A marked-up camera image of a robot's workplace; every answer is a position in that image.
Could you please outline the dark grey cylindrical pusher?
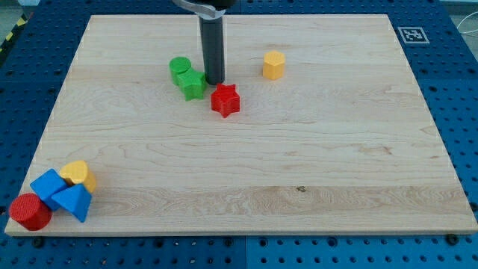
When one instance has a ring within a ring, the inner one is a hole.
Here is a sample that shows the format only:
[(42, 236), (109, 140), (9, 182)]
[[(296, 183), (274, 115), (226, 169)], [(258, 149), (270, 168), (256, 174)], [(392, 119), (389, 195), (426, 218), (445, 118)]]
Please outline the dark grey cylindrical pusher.
[(223, 18), (199, 18), (202, 56), (206, 81), (211, 85), (225, 80)]

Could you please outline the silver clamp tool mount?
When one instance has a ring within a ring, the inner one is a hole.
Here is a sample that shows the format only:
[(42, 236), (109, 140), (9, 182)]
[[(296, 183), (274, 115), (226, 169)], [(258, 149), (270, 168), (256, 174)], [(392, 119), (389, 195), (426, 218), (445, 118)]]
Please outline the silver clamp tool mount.
[(176, 6), (195, 13), (203, 19), (218, 19), (237, 0), (172, 0)]

